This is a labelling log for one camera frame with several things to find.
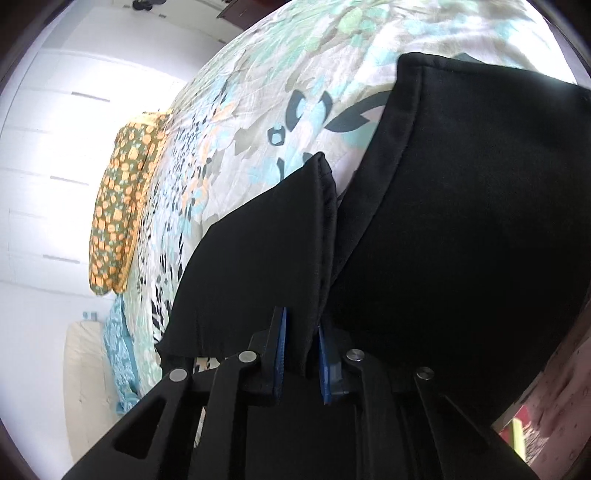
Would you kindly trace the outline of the green plastic stool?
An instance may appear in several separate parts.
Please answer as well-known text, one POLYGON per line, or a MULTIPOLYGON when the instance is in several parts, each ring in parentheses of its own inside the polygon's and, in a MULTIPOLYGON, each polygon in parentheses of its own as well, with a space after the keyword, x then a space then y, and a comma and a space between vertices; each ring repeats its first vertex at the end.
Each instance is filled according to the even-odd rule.
POLYGON ((526 461, 526 444, 523 422, 519 418, 514 417, 507 425, 507 431, 509 435, 509 445, 522 460, 526 461))

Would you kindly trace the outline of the floral leaf bed sheet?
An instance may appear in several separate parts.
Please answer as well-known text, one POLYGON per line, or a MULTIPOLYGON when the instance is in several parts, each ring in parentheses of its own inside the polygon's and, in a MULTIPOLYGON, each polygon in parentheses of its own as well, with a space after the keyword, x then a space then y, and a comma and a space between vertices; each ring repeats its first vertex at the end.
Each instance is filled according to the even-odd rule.
POLYGON ((345 188, 409 52, 575 79, 527 1, 293 1, 231 40, 173 100, 139 219, 123 299, 142 392, 208 228, 317 152, 345 188))

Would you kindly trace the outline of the orange floral folded quilt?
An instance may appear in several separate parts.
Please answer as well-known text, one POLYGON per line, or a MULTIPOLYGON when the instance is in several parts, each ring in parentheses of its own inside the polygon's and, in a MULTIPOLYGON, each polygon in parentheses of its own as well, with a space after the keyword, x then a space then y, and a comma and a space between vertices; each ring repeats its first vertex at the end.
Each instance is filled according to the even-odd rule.
POLYGON ((125 291, 151 179, 167 138, 168 112, 144 113, 117 133, 96 195, 88 281, 97 296, 125 291))

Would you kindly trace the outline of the white wardrobe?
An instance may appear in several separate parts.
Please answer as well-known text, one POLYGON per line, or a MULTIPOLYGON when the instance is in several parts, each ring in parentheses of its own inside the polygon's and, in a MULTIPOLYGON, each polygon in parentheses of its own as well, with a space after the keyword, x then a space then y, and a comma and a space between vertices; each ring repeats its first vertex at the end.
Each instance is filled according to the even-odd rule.
POLYGON ((235 35, 202 1, 76 1, 42 32, 1 97, 3 282, 88 293, 92 209, 118 130, 167 109, 235 35))

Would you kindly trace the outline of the dark wooden dresser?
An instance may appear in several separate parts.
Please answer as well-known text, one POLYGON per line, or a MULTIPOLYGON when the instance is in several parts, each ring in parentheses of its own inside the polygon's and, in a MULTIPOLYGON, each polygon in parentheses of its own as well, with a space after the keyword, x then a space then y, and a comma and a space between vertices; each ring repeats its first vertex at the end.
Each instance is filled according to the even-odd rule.
POLYGON ((248 30, 270 13, 273 13, 288 0, 232 0, 218 14, 218 18, 228 21, 242 30, 248 30))

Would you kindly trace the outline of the cream padded headboard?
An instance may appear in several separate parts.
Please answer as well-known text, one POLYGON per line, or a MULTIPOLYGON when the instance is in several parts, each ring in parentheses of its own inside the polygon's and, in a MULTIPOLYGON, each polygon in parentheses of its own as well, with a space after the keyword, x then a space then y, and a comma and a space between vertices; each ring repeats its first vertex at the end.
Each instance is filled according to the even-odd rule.
POLYGON ((118 396, 99 321, 84 320, 68 326, 63 398, 70 452, 78 461, 118 421, 118 396))

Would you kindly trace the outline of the black pants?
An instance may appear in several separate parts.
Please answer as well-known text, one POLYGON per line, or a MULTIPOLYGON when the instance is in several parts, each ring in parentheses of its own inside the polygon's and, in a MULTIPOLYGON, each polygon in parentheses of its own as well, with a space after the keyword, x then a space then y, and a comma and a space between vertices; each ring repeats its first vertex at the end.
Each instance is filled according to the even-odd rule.
POLYGON ((214 223, 156 348, 226 358, 287 311, 284 397, 249 413, 249 479, 353 479, 353 408, 325 406, 318 328, 377 359, 390 479, 530 479, 493 423, 590 287, 590 93, 405 54, 346 192, 324 155, 214 223))

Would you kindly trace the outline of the blue patterned pillow far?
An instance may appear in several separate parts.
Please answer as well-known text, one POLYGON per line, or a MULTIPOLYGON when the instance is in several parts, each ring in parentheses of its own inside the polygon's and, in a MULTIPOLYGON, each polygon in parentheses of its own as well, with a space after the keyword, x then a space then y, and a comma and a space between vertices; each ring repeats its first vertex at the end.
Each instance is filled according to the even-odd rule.
POLYGON ((103 326, 103 343, 117 395, 115 411, 123 416, 140 400, 139 374, 127 328, 124 303, 117 295, 103 326))

